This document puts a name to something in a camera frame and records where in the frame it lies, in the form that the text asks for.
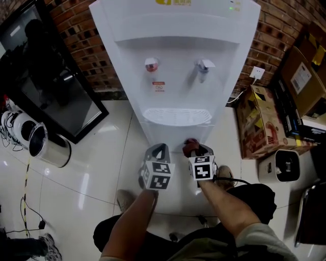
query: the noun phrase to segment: cardboard box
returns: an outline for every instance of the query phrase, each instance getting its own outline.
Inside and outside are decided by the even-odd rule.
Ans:
[[[326,52],[326,32],[315,22],[312,22],[308,27],[304,39],[298,45],[298,48],[308,62],[316,66],[324,66],[323,59]]]
[[[303,122],[282,78],[280,77],[272,85],[285,136],[315,143],[325,141],[326,131],[324,129],[326,129],[326,125],[322,126],[322,124],[326,124],[326,121],[323,122],[320,118],[326,120],[326,115],[319,117],[319,120],[304,116],[305,122]]]
[[[301,51],[293,47],[281,70],[281,76],[293,97],[300,117],[319,116],[318,111],[323,111],[322,104],[326,105],[326,89],[318,74]]]
[[[278,149],[294,149],[304,153],[316,144],[285,136],[272,92],[251,86],[237,109],[241,154],[243,159],[259,159]]]

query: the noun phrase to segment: box label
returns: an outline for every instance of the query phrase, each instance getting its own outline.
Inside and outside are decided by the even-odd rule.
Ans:
[[[290,132],[292,130],[292,126],[291,126],[291,121],[290,121],[289,115],[286,116],[286,123],[287,123],[287,126],[289,127],[289,132]]]
[[[295,109],[295,113],[296,113],[296,116],[297,116],[297,119],[298,119],[298,123],[299,123],[299,125],[302,125],[301,117],[300,117],[299,112],[298,112],[297,109]]]
[[[301,63],[291,79],[291,82],[297,94],[299,94],[302,89],[306,86],[311,76],[312,75],[308,68],[304,65],[304,63]]]
[[[282,91],[285,92],[285,88],[284,88],[284,85],[283,85],[283,83],[281,82],[281,80],[279,80],[279,84],[280,84],[280,86],[281,86],[281,88],[282,88]]]
[[[326,133],[324,130],[322,131],[321,129],[315,129],[315,128],[312,128],[311,131],[313,133]]]

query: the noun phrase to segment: sleeve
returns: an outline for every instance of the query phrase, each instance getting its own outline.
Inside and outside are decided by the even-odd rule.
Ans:
[[[265,224],[253,224],[245,228],[236,238],[236,246],[264,245],[270,253],[280,254],[285,261],[298,261],[288,247],[278,239],[274,231]]]
[[[124,260],[116,258],[116,257],[104,256],[104,257],[101,257],[99,261],[124,261]]]

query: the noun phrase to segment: dispenser logo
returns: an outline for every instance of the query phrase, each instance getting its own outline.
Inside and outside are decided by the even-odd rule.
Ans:
[[[192,0],[156,0],[159,5],[191,6]]]

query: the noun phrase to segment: drip tray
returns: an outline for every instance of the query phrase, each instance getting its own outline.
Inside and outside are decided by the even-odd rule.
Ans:
[[[212,118],[207,110],[174,108],[149,108],[143,116],[157,124],[179,127],[209,123]]]

